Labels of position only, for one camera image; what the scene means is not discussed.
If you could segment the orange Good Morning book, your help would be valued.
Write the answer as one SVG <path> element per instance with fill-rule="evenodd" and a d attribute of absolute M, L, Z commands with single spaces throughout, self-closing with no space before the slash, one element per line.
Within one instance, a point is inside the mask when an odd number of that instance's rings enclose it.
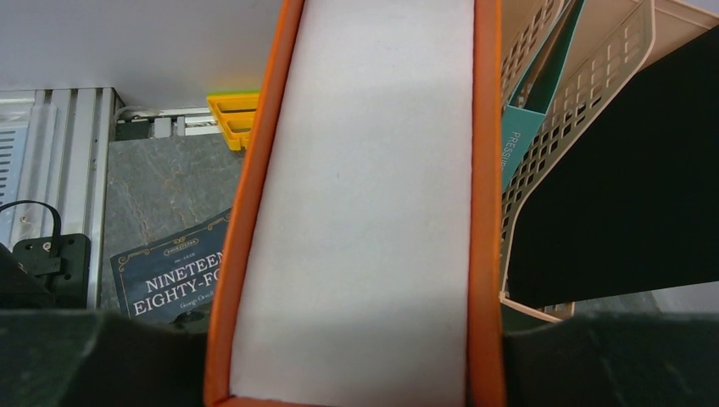
<path fill-rule="evenodd" d="M 503 406 L 501 4 L 286 1 L 208 406 Z"/>

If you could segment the teal folder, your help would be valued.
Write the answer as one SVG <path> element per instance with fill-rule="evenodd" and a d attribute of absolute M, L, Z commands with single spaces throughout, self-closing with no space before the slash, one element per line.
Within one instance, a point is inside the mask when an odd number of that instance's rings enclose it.
<path fill-rule="evenodd" d="M 522 157 L 543 123 L 562 76 L 583 1 L 564 5 L 548 37 L 523 71 L 502 113 L 500 166 L 507 188 Z"/>

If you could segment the aluminium slotted rail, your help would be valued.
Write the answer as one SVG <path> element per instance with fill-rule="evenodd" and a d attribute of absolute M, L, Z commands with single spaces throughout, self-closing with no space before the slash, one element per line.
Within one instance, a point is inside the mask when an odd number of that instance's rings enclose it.
<path fill-rule="evenodd" d="M 1 93 L 1 201 L 32 202 L 1 213 L 1 242 L 12 248 L 49 235 L 52 220 L 42 205 L 52 205 L 64 234 L 90 240 L 89 309 L 100 304 L 109 144 L 119 106 L 110 87 Z"/>

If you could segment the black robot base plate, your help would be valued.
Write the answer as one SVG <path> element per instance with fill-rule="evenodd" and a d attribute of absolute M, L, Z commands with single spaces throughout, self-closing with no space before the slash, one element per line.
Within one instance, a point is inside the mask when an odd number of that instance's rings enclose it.
<path fill-rule="evenodd" d="M 1 246 L 2 309 L 84 309 L 87 306 L 91 240 L 82 233 L 62 233 L 61 214 L 50 204 L 23 199 L 1 210 L 37 204 L 51 215 L 48 237 Z"/>

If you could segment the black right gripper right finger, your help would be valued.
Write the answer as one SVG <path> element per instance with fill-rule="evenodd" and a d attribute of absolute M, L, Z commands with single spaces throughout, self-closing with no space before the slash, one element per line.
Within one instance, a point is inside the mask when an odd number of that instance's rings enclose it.
<path fill-rule="evenodd" d="M 718 317 L 593 313 L 504 335 L 509 406 L 716 406 Z"/>

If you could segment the peach plastic file organizer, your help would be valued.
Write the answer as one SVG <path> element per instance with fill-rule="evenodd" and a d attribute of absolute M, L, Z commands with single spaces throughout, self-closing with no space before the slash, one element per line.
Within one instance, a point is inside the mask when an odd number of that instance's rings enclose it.
<path fill-rule="evenodd" d="M 502 197 L 499 302 L 507 323 L 556 323 L 574 304 L 534 309 L 510 298 L 507 272 L 515 223 L 529 195 L 641 69 L 716 27 L 715 6 L 684 1 L 587 1 L 558 89 Z"/>

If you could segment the Nineteen Eighty-Four dark book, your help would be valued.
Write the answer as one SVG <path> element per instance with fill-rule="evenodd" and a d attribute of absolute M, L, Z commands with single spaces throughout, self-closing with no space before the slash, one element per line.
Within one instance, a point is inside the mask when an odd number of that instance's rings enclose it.
<path fill-rule="evenodd" d="M 124 316 L 171 323 L 212 302 L 231 210 L 110 259 Z"/>

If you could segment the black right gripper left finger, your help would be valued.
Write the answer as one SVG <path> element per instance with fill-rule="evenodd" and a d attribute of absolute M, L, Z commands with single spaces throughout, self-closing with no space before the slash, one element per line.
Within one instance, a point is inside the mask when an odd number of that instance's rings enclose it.
<path fill-rule="evenodd" d="M 59 309 L 1 313 L 3 406 L 200 406 L 207 337 Z"/>

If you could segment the black clipboard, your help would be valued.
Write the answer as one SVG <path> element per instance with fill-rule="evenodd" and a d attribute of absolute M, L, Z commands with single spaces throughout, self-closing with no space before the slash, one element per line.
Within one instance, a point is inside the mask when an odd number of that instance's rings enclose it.
<path fill-rule="evenodd" d="M 636 74 L 519 212 L 510 299 L 532 308 L 718 278 L 718 31 Z"/>

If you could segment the yellow triangular stand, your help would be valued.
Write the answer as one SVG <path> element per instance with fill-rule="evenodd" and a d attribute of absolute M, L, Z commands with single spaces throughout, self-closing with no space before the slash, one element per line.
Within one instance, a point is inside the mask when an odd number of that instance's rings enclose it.
<path fill-rule="evenodd" d="M 259 106 L 259 92 L 210 93 L 206 100 L 227 147 L 231 151 L 246 150 Z"/>

